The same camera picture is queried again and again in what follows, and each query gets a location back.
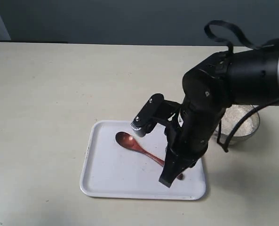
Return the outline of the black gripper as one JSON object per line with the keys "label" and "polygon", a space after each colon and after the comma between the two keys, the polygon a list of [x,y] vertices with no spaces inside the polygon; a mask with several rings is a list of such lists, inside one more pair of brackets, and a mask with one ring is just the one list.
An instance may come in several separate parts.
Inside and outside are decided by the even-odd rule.
{"label": "black gripper", "polygon": [[[139,137],[151,133],[158,123],[166,127],[168,144],[159,182],[168,188],[205,154],[211,135],[231,106],[227,82],[219,74],[227,66],[226,59],[227,53],[214,53],[186,72],[181,104],[153,94],[131,122]],[[177,112],[182,124],[169,120]]]}

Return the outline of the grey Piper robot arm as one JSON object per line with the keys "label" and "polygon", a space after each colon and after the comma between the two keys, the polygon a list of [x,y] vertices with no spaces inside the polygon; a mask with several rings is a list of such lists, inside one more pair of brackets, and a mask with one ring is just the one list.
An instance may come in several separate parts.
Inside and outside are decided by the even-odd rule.
{"label": "grey Piper robot arm", "polygon": [[140,137],[157,124],[165,127],[166,157],[159,181],[167,187],[205,154],[227,108],[253,105],[252,115],[279,106],[279,43],[213,53],[183,76],[182,87],[182,103],[154,94],[131,123]]}

